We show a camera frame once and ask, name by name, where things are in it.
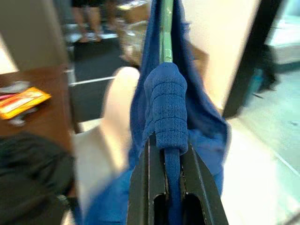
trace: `tiled floor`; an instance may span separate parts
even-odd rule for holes
[[[284,165],[239,119],[225,163],[222,202],[230,225],[283,224],[300,210],[300,177]],[[99,120],[82,123],[84,130]]]
[[[275,91],[252,97],[239,118],[300,174],[300,70],[276,76]]]

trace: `orange snack package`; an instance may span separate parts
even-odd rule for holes
[[[0,101],[0,117],[5,120],[11,119],[49,98],[51,95],[35,87],[29,88],[20,94]]]

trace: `cardboard box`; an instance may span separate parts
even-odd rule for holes
[[[135,67],[141,65],[147,24],[147,21],[133,24],[121,24],[119,22],[117,26],[120,47],[123,52],[122,58]]]
[[[140,21],[148,20],[148,3],[146,1],[132,1],[126,5],[118,6],[122,17],[126,23],[137,23]]]

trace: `blue cloth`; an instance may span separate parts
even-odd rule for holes
[[[173,63],[159,65],[160,3],[161,0],[152,1],[141,75],[131,105],[133,145],[129,151],[129,169],[99,194],[91,205],[85,224],[126,224],[130,176],[145,140],[153,131],[157,135],[157,146],[169,150],[169,165],[178,164],[177,155],[187,150],[189,140],[213,175],[219,193],[222,192],[222,162],[229,139],[228,126],[205,94],[200,76],[192,65],[192,54],[184,39],[180,0],[174,0],[173,6]],[[172,176],[175,187],[178,167],[172,171],[168,170],[167,174],[168,178]],[[173,196],[173,201],[178,201],[177,195]]]
[[[180,192],[180,150],[165,149],[165,170],[169,184],[168,224],[182,225],[182,206]]]

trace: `white wall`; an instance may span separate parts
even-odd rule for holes
[[[183,0],[192,44],[210,55],[204,85],[223,109],[260,0]]]
[[[18,71],[0,34],[0,74]]]
[[[0,27],[20,71],[68,62],[52,0],[1,1]]]

